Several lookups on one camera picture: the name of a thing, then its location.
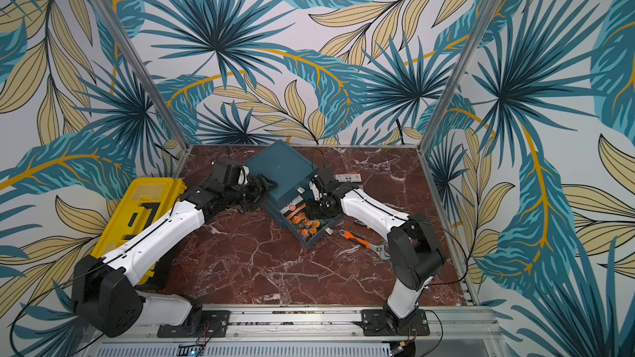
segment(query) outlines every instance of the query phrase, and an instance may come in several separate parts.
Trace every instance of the dark teal box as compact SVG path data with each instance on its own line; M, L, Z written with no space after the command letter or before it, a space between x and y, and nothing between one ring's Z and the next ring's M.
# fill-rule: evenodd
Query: dark teal box
M289 144L279 140L247 160L244 165L249 168L250 174L262 174L277 183L277 187L265 195L264 208L274 221L283 229L289 229L306 248L315 244L326 233L326 228L340 218L338 216L330 220L306 242L296 228L282 216L280 210L298 195L306 201L313 199L309 181L313 177L315 167ZM304 189L304 193L298 192L300 187Z

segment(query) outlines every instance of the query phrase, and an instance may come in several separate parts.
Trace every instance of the mounting plate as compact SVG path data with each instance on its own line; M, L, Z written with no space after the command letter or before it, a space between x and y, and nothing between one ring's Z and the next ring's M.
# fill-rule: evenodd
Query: mounting plate
M224 338L229 323L229 310L203 310L201 323L209 323L205 337ZM157 338L199 338L203 336L204 326L198 325L198 330L185 325L161 325L157 331Z
M403 325L396 334L388 329L386 312L383 309L368 309L361 311L362 329L364 336L428 336L430 328L425 312L417 309L412 318Z

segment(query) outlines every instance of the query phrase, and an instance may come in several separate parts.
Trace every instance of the red marble surface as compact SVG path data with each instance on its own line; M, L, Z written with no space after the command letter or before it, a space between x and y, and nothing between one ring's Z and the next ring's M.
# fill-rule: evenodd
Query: red marble surface
M230 146L235 160L245 161L263 147ZM297 147L309 160L313 147ZM439 218L419 163L409 148L321 147L334 173L359 172L364 190L395 209ZM182 172L187 186L211 174L211 163L225 146L195 146ZM316 165L322 156L314 154ZM344 228L371 243L375 232L345 217L335 233L303 248L290 231L280 228L264 210L241 215L224 211L179 244L163 294L181 294L202 303L381 305L395 282L393 268L370 250L338 235ZM437 229L446 255L446 236ZM451 259L435 282L456 280ZM458 284L425 290L421 305L465 304Z

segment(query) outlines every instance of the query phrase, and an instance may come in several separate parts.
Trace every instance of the wall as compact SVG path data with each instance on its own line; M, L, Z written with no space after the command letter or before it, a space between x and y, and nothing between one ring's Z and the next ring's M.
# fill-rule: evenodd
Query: wall
M512 355L631 356L635 0L521 2L426 159Z
M38 295L72 276L130 181L169 175L179 152L85 0L0 4L0 344L12 355L31 301L18 350L65 356L81 334L70 284Z
M482 2L141 1L135 46L193 144L416 143Z

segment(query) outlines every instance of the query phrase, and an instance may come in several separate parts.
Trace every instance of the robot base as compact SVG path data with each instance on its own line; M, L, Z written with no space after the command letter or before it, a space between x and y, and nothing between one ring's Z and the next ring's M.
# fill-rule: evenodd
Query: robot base
M202 310L200 318L186 320L181 325L162 325L157 332L157 338L224 338L229 324L229 310ZM210 324L207 333L203 331Z
M364 336L428 336L430 328L425 312L414 309L405 318L396 317L388 305L383 309L368 309L361 311L361 325Z

